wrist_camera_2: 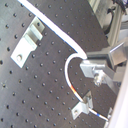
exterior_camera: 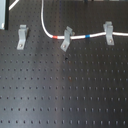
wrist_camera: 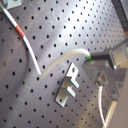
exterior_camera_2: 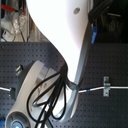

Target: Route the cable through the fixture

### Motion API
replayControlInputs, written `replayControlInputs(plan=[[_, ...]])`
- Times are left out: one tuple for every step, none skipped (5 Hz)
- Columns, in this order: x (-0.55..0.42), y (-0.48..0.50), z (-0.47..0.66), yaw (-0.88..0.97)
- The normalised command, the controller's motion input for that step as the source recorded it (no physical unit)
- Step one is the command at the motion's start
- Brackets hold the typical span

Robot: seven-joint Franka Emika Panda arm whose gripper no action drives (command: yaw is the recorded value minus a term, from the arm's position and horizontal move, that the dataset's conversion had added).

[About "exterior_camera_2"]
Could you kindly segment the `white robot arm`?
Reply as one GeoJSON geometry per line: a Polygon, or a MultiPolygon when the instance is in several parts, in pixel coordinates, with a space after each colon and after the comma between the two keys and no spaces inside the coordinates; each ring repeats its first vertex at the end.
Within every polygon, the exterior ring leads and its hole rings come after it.
{"type": "Polygon", "coordinates": [[[15,103],[5,128],[47,128],[48,119],[71,119],[76,111],[91,44],[89,0],[26,0],[31,18],[64,59],[59,71],[37,60],[19,73],[15,103]]]}

